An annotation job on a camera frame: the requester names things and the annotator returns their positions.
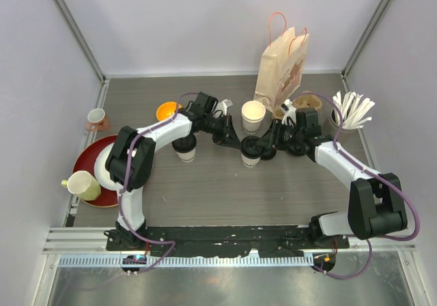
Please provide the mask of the brown paper bag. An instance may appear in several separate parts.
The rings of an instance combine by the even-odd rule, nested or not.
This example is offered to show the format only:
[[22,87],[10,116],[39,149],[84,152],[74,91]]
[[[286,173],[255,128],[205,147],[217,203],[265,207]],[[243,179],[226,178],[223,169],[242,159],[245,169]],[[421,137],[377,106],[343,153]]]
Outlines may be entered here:
[[297,33],[287,24],[279,36],[273,36],[270,28],[276,15],[282,13],[270,15],[269,43],[262,53],[253,97],[270,112],[274,112],[300,87],[310,38],[306,28]]

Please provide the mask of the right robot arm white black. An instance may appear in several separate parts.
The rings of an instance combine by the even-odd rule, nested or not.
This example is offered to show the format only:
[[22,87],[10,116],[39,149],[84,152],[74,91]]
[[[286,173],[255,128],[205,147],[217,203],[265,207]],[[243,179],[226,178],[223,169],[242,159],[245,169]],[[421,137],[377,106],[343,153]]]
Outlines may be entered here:
[[337,235],[365,240],[400,232],[408,226],[399,178],[393,173],[381,174],[366,168],[334,143],[330,135],[323,135],[318,113],[313,108],[299,109],[293,119],[273,120],[268,131],[250,149],[264,160],[270,160],[279,150],[307,156],[348,188],[345,212],[312,218],[315,227],[308,231],[308,238],[314,247],[325,247]]

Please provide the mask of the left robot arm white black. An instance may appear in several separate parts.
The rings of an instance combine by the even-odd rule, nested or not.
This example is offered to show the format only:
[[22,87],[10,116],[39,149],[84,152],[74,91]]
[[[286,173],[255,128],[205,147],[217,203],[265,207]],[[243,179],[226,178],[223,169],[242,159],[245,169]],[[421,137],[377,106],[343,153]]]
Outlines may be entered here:
[[197,146],[195,133],[199,131],[211,134],[217,145],[241,147],[230,115],[182,109],[145,128],[123,127],[115,142],[99,153],[94,174],[102,187],[119,193],[119,214],[113,233],[128,249],[139,250],[147,241],[141,201],[155,153],[171,144],[179,154],[192,154]]

